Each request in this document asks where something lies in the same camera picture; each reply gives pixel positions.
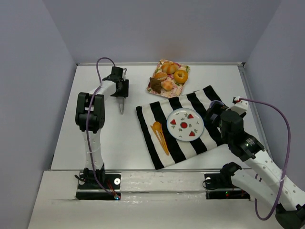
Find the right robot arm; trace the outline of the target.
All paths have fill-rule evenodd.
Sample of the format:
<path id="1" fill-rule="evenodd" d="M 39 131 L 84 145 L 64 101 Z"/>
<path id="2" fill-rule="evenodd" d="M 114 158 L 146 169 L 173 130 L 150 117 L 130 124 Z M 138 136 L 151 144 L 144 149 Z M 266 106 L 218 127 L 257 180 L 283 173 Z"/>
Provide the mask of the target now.
<path id="1" fill-rule="evenodd" d="M 205 122 L 217 126 L 222 141 L 242 162 L 259 177 L 251 177 L 234 162 L 220 170 L 221 177 L 254 197 L 254 201 L 264 202 L 271 212 L 262 221 L 275 215 L 284 229 L 300 229 L 305 225 L 305 192 L 286 175 L 286 167 L 280 169 L 269 156 L 264 146 L 244 130 L 243 117 L 250 100 L 235 97 L 232 107 L 214 100 L 210 103 Z"/>

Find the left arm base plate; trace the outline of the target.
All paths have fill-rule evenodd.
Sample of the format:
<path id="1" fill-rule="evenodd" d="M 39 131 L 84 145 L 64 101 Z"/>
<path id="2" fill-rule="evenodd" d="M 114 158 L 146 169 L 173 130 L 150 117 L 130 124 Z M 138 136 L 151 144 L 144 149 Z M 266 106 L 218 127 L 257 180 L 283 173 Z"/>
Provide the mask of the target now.
<path id="1" fill-rule="evenodd" d="M 121 200 L 121 174 L 106 173 L 105 181 L 100 185 L 93 180 L 85 180 L 83 173 L 74 176 L 78 180 L 76 199 L 78 200 Z"/>

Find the metal serving tongs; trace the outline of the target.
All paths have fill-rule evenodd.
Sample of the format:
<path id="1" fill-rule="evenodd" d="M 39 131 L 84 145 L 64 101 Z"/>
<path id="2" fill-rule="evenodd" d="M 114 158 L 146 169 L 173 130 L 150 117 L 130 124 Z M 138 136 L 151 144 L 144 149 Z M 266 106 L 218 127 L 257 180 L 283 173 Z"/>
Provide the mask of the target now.
<path id="1" fill-rule="evenodd" d="M 123 69 L 123 80 L 126 80 L 126 73 L 127 73 L 127 69 L 124 68 Z M 119 110 L 121 115 L 124 114 L 124 102 L 125 102 L 125 98 L 124 97 L 118 97 L 118 103 L 119 103 Z"/>

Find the brown chocolate croissant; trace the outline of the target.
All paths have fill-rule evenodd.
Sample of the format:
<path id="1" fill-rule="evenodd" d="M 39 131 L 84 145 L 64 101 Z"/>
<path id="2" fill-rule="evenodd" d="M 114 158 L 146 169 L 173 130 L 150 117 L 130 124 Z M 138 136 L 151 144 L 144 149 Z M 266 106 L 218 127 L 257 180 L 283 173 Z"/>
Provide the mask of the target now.
<path id="1" fill-rule="evenodd" d="M 150 78 L 150 88 L 156 93 L 160 94 L 162 89 L 162 82 L 155 78 Z"/>

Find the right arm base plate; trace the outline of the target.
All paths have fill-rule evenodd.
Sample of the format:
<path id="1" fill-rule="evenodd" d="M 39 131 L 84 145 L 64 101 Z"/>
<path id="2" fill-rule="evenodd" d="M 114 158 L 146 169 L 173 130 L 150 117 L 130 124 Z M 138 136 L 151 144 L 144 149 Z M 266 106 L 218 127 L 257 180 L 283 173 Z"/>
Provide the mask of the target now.
<path id="1" fill-rule="evenodd" d="M 232 184 L 229 177 L 221 173 L 206 173 L 202 186 L 206 191 L 207 200 L 215 199 L 247 199 L 250 195 L 243 189 Z"/>

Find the lilac plastic cup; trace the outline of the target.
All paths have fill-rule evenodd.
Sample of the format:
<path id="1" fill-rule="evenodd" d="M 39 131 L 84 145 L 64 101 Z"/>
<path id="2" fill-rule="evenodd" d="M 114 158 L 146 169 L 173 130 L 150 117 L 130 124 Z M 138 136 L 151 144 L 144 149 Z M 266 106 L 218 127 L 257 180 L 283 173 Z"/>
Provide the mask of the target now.
<path id="1" fill-rule="evenodd" d="M 224 105 L 221 101 L 213 100 L 213 101 L 211 101 L 211 103 L 210 103 L 210 107 L 212 107 L 214 104 Z"/>

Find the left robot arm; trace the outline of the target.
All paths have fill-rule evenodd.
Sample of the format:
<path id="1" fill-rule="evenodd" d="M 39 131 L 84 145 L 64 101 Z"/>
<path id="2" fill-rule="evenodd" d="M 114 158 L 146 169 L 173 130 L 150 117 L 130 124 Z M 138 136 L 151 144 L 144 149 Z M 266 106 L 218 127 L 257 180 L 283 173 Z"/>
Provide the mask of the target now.
<path id="1" fill-rule="evenodd" d="M 124 99 L 129 95 L 126 68 L 113 66 L 111 74 L 99 77 L 100 84 L 90 92 L 80 92 L 77 97 L 75 123 L 85 143 L 86 162 L 83 174 L 77 178 L 87 184 L 97 185 L 105 192 L 105 165 L 101 154 L 101 129 L 105 124 L 105 101 L 109 97 L 119 100 L 120 113 L 124 112 Z"/>

